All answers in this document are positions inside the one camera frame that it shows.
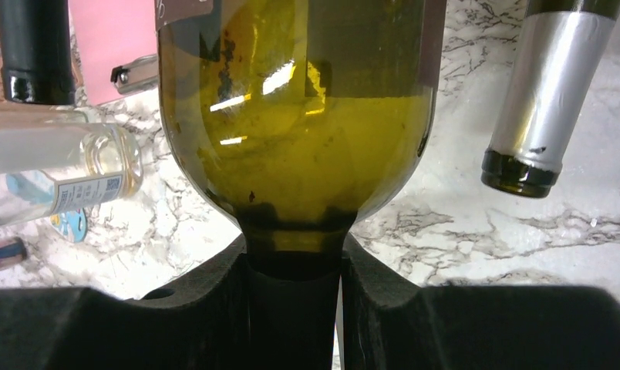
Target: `black foam holder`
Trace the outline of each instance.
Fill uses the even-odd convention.
[[[259,369],[244,249],[239,237],[141,300],[90,288],[0,290],[0,369]],[[620,369],[620,304],[601,289],[420,288],[350,235],[342,311],[347,370]],[[330,368],[282,358],[267,368]]]

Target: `black mark on foil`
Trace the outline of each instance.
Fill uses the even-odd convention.
[[[539,148],[532,148],[529,150],[531,153],[535,153],[535,154],[542,154],[543,152],[546,151],[546,146],[542,146]]]
[[[221,84],[217,89],[217,96],[219,96],[220,102],[225,102],[231,98],[231,91],[233,89],[233,79],[231,78],[230,63],[233,61],[233,52],[235,51],[235,42],[231,40],[224,40],[224,51],[221,54],[224,56],[224,68],[219,71],[219,80]]]

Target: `green glass bottle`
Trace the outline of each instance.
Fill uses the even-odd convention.
[[[446,1],[156,7],[161,116],[180,168],[239,225],[254,271],[336,288],[349,228],[398,193],[426,145]],[[255,311],[252,328],[266,327]]]
[[[530,0],[483,183],[546,197],[558,180],[620,0]]]

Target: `white marble surface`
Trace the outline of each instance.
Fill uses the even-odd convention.
[[[419,285],[591,284],[620,300],[620,18],[549,198],[512,197],[479,180],[524,6],[449,1],[426,154],[399,196],[353,231],[378,259]],[[142,190],[88,210],[91,226],[82,244],[62,240],[46,220],[0,229],[22,236],[30,250],[26,262],[0,271],[0,288],[90,285],[138,298],[238,235],[174,163],[156,91],[98,113],[138,137]]]

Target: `blue sticker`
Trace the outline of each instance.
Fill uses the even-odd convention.
[[[30,204],[53,202],[53,182],[42,171],[11,173],[5,175],[5,183],[10,193]]]
[[[65,239],[72,243],[80,243],[87,234],[87,217],[81,208],[51,216],[51,226]]]

